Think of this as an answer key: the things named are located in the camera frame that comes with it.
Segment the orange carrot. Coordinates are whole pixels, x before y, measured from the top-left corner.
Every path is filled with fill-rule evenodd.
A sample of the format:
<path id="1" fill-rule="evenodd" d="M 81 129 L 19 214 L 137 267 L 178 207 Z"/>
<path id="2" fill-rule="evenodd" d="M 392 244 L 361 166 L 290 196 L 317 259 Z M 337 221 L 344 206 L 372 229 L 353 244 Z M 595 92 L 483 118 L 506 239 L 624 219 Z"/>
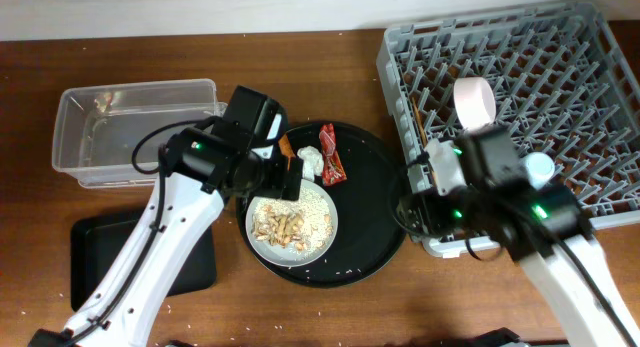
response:
<path id="1" fill-rule="evenodd" d="M 291 161 L 296 157 L 296 154 L 291 147 L 287 135 L 283 135 L 280 138 L 280 140 L 278 141 L 278 145 L 281 153 L 287 158 L 287 168 L 290 168 Z"/>

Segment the black rectangular tray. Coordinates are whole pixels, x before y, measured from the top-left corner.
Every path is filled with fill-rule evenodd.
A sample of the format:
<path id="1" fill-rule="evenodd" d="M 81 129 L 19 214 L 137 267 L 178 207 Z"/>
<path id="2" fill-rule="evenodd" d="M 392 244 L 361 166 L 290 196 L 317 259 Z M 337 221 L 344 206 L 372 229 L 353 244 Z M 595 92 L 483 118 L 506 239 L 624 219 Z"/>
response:
<path id="1" fill-rule="evenodd" d="M 71 308 L 78 311 L 104 278 L 143 211 L 130 210 L 77 221 L 71 229 Z M 213 233 L 207 230 L 187 257 L 170 296 L 207 289 L 217 279 Z"/>

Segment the black round tray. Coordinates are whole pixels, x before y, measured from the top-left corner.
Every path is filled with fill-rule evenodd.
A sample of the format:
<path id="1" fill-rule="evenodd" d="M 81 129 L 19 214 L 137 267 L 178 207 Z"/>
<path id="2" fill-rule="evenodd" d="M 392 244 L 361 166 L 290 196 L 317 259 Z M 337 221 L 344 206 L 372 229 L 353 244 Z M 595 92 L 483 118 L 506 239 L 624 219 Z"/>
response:
<path id="1" fill-rule="evenodd" d="M 320 259 L 290 269 L 257 260 L 291 283 L 336 288 L 364 280 L 383 268 L 405 238 L 389 204 L 408 194 L 404 182 L 390 185 L 401 167 L 382 140 L 359 127 L 335 122 L 337 152 L 347 180 L 325 189 L 337 207 L 337 236 Z"/>

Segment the rice and food scraps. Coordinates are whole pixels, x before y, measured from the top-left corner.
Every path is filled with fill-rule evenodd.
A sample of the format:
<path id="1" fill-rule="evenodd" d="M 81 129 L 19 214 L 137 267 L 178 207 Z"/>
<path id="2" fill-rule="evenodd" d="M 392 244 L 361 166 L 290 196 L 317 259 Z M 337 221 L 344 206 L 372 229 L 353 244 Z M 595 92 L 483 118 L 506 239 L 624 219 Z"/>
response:
<path id="1" fill-rule="evenodd" d="M 324 250 L 337 232 L 330 198 L 309 181 L 302 182 L 295 201 L 254 198 L 247 216 L 254 241 L 299 257 Z"/>

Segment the red snack wrapper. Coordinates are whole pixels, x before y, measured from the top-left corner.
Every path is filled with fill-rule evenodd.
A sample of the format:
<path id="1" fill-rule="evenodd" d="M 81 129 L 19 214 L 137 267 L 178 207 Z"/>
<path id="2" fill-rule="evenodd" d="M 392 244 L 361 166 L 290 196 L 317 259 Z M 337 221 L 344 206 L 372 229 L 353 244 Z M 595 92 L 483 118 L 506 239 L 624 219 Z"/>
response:
<path id="1" fill-rule="evenodd" d="M 347 180 L 347 175 L 337 152 L 336 135 L 332 123 L 321 127 L 319 140 L 322 147 L 324 167 L 322 171 L 322 182 L 324 186 L 332 186 Z"/>

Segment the grey plate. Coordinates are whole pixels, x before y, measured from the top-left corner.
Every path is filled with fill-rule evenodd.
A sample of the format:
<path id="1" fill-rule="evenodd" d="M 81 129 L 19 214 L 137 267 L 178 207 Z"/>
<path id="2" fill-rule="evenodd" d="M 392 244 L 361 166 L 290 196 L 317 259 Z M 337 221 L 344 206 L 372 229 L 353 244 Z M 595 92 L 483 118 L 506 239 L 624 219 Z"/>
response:
<path id="1" fill-rule="evenodd" d="M 338 232 L 338 214 L 328 193 L 304 180 L 296 201 L 255 197 L 244 217 L 250 247 L 269 263 L 293 268 L 323 256 Z"/>

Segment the wooden chopstick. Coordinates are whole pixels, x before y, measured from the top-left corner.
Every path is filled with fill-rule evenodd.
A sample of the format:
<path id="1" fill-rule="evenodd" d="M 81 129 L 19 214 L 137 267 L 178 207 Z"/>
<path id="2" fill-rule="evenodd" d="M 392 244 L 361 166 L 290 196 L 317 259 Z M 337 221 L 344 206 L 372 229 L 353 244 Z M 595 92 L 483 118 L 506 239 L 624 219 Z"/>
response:
<path id="1" fill-rule="evenodd" d="M 426 133 L 425 133 L 424 128 L 423 128 L 422 117 L 421 117 L 420 111 L 419 111 L 419 109 L 417 107 L 417 103 L 416 103 L 416 100 L 415 100 L 414 97 L 410 97 L 410 102 L 411 102 L 411 107 L 413 109 L 413 114 L 414 114 L 414 119 L 416 121 L 417 130 L 418 130 L 418 133 L 420 135 L 420 140 L 421 140 L 421 143 L 422 143 L 422 147 L 423 147 L 423 149 L 426 149 L 426 145 L 427 145 L 428 141 L 427 141 Z"/>

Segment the white tissue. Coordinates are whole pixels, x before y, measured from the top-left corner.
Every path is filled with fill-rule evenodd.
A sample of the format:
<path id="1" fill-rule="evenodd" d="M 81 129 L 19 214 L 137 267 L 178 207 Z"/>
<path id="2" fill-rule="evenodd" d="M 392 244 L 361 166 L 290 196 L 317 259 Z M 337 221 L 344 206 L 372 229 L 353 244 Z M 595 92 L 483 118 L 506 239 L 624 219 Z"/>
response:
<path id="1" fill-rule="evenodd" d="M 313 146 L 300 148 L 297 156 L 303 160 L 302 175 L 305 180 L 313 182 L 322 175 L 324 160 L 321 152 Z"/>

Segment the clear plastic bin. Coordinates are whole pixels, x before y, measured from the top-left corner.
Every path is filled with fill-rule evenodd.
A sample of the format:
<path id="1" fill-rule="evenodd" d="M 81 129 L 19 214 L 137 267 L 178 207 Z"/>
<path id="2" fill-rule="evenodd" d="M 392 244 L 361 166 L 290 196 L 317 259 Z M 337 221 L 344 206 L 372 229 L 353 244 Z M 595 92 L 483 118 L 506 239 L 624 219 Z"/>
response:
<path id="1" fill-rule="evenodd" d="M 87 189 L 152 185 L 153 175 L 131 165 L 140 140 L 172 123 L 221 116 L 226 106 L 210 79 L 68 89 L 57 111 L 52 167 Z"/>

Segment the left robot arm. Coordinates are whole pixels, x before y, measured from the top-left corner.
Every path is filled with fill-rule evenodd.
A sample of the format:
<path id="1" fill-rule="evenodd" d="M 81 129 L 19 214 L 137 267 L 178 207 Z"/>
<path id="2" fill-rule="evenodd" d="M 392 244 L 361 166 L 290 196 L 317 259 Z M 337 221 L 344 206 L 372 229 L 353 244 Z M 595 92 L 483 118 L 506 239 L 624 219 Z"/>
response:
<path id="1" fill-rule="evenodd" d="M 278 146 L 288 120 L 274 99 L 244 86 L 222 116 L 181 123 L 159 146 L 144 213 L 110 269 L 60 332 L 32 346 L 143 346 L 188 255 L 232 197 L 295 200 L 301 168 Z"/>

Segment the light blue cup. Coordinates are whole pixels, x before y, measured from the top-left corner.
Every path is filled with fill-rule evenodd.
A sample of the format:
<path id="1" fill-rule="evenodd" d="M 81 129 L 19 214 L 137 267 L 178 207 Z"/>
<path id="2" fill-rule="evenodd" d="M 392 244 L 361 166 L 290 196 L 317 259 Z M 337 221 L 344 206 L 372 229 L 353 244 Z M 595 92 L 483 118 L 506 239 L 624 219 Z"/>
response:
<path id="1" fill-rule="evenodd" d="M 541 189 L 553 177 L 555 164 L 545 153 L 532 152 L 521 160 L 528 176 L 528 181 L 534 189 Z"/>

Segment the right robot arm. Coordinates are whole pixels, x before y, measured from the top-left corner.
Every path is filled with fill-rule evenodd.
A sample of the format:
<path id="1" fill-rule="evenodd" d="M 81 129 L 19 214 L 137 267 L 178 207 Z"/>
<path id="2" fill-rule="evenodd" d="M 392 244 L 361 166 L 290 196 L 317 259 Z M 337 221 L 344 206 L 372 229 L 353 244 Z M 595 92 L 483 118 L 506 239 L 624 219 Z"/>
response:
<path id="1" fill-rule="evenodd" d="M 570 345 L 638 345 L 588 216 L 565 185 L 530 183 L 505 129 L 433 139 L 411 163 L 428 165 L 434 186 L 399 203 L 401 228 L 421 238 L 484 235 L 525 272 Z"/>

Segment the grey dishwasher rack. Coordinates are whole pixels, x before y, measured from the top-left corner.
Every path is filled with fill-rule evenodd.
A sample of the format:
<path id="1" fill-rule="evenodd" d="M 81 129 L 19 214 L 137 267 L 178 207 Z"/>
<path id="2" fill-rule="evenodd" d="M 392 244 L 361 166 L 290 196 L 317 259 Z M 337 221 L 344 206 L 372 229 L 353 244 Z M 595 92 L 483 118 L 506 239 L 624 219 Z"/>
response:
<path id="1" fill-rule="evenodd" d="M 597 229 L 639 220 L 639 84 L 586 1 L 533 4 L 388 28 L 376 59 L 402 149 L 462 132 L 457 79 L 485 78 L 521 155 L 542 152 Z"/>

